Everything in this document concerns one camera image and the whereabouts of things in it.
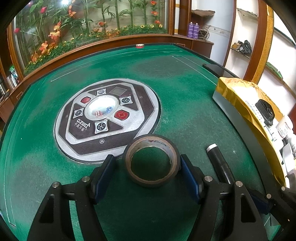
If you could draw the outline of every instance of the wooden frame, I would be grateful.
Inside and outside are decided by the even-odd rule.
[[[244,80],[255,84],[263,74],[274,34],[274,12],[263,0],[258,0],[259,17],[256,40]]]
[[[191,18],[191,0],[180,0],[178,34],[187,36],[188,24]]]
[[[226,66],[226,62],[227,62],[227,59],[228,59],[228,56],[229,56],[229,51],[230,51],[230,48],[231,48],[231,45],[232,45],[232,38],[233,38],[233,33],[234,33],[236,15],[237,15],[237,0],[233,0],[233,15],[232,15],[231,32],[230,32],[227,51],[226,51],[224,62],[223,62],[223,67]]]
[[[173,35],[175,33],[175,14],[176,14],[176,1],[169,0],[168,6],[168,34]]]
[[[27,87],[34,83],[39,78],[48,74],[49,72],[55,70],[56,68],[67,64],[73,60],[79,59],[81,57],[85,57],[87,55],[104,51],[107,49],[112,49],[116,47],[122,47],[127,45],[135,45],[138,43],[176,43],[181,44],[182,46],[189,49],[193,49],[194,51],[206,56],[210,57],[212,50],[212,42],[199,40],[199,39],[191,39],[185,36],[178,35],[170,35],[170,34],[137,34],[130,36],[122,36],[116,37],[113,39],[106,39],[102,41],[98,41],[95,43],[91,43],[76,49],[73,49],[69,52],[66,52],[51,61],[43,64],[38,69],[34,70],[32,73],[28,74],[23,81],[10,93],[9,98],[11,99],[13,104],[16,104],[20,93],[27,89]]]
[[[22,73],[22,68],[21,68],[21,66],[19,64],[18,56],[17,56],[17,53],[15,51],[13,34],[14,33],[13,33],[12,23],[10,23],[8,28],[7,28],[8,48],[9,48],[9,51],[10,51],[12,64],[14,65],[15,71],[17,72],[17,75],[19,77],[19,81],[21,82],[24,79],[24,75]]]

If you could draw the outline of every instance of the green leaf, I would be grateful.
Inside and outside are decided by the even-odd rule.
[[[30,7],[30,13],[32,13],[34,11],[34,9],[36,8],[36,4],[33,4],[31,7]]]

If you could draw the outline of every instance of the bottle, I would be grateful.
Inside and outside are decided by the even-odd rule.
[[[293,129],[293,123],[289,116],[285,115],[277,124],[276,129],[278,130],[281,138],[284,139],[288,132]]]
[[[194,39],[197,39],[198,38],[198,32],[200,31],[200,27],[198,25],[198,23],[196,23],[194,26],[193,26],[193,38]]]
[[[192,38],[192,35],[193,35],[193,27],[194,27],[194,24],[192,22],[190,22],[188,24],[188,32],[187,32],[187,37],[189,37],[189,38]]]

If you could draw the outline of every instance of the button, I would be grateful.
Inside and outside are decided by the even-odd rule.
[[[88,96],[86,96],[86,97],[82,98],[80,102],[83,103],[83,104],[86,104],[86,103],[89,102],[90,100],[91,100],[91,98],[88,97]]]
[[[77,109],[77,110],[74,110],[74,116],[73,116],[73,119],[76,118],[76,117],[79,117],[79,116],[83,116],[83,107],[80,108],[80,109]]]
[[[132,104],[133,103],[132,100],[131,100],[131,96],[130,95],[129,96],[126,96],[126,97],[120,97],[119,100],[120,100],[120,104],[121,105]]]
[[[102,90],[97,90],[96,91],[96,96],[104,95],[104,94],[106,94],[106,89],[102,89]]]
[[[121,121],[124,121],[129,117],[129,113],[124,110],[119,110],[115,113],[114,117]]]
[[[95,130],[94,130],[94,133],[95,134],[98,134],[100,132],[103,132],[103,131],[108,131],[108,125],[107,125],[107,120],[103,120],[103,121],[100,121],[100,122],[95,122]]]

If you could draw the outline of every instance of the spray can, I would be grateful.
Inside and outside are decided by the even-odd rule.
[[[196,23],[194,26],[193,26],[193,38],[194,39],[197,39],[198,38],[198,33],[200,31],[200,27],[198,25],[198,23]]]
[[[187,37],[189,37],[189,38],[192,38],[192,35],[193,35],[193,27],[194,27],[194,24],[192,22],[190,22],[188,24],[188,32],[187,32]]]

